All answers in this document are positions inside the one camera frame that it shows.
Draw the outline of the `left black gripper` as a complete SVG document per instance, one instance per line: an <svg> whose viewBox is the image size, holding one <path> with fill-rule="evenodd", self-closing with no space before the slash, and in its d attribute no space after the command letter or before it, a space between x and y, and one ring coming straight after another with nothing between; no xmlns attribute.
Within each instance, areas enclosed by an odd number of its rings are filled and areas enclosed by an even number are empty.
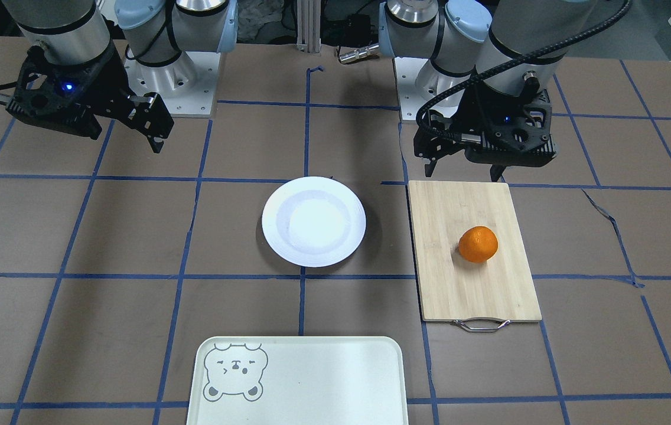
<svg viewBox="0 0 671 425"><path fill-rule="evenodd" d="M538 168L557 156L551 135L552 104L546 90L533 99L522 100L490 88L465 89L452 119L452 131L480 137L480 143L465 149L465 158L492 165L492 182L505 182L508 166ZM435 130L449 131L452 119L430 110L423 122ZM413 148L415 156L423 161L425 177L430 178L439 159L460 152L464 145L418 129Z"/></svg>

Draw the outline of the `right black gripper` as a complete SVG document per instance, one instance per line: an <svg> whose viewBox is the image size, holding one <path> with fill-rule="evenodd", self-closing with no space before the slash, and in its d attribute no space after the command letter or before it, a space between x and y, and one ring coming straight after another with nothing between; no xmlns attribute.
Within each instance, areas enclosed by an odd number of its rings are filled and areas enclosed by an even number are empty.
<svg viewBox="0 0 671 425"><path fill-rule="evenodd" d="M28 49L6 112L31 126L93 140L102 131L97 116L109 117L144 135L153 153L162 151L174 119L157 92L131 95L114 43L72 66L52 64L47 50L41 42Z"/></svg>

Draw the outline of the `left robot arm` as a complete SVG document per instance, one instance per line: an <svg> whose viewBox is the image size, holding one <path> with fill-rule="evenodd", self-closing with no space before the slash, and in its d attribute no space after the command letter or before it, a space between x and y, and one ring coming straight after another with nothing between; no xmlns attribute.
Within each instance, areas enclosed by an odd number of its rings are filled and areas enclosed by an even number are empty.
<svg viewBox="0 0 671 425"><path fill-rule="evenodd" d="M413 151L431 177L444 157L462 152L489 164L498 181L508 167L540 168L559 153L551 133L547 84L572 45L622 19L632 3L586 25L595 1L386 1L379 46L387 57L425 60L427 83L412 119Z"/></svg>

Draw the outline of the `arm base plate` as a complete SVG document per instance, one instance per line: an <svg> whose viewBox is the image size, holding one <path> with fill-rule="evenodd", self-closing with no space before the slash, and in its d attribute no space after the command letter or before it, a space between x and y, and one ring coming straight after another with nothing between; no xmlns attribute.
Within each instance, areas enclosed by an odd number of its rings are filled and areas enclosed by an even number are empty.
<svg viewBox="0 0 671 425"><path fill-rule="evenodd" d="M471 76L470 73L464 76L443 74L435 69L430 59L419 57L395 57L394 69L403 123L413 123L423 104Z"/></svg>
<svg viewBox="0 0 671 425"><path fill-rule="evenodd" d="M138 95L161 95L173 117L210 118L215 111L220 65L217 52L189 51L163 67L125 60L130 88Z"/></svg>

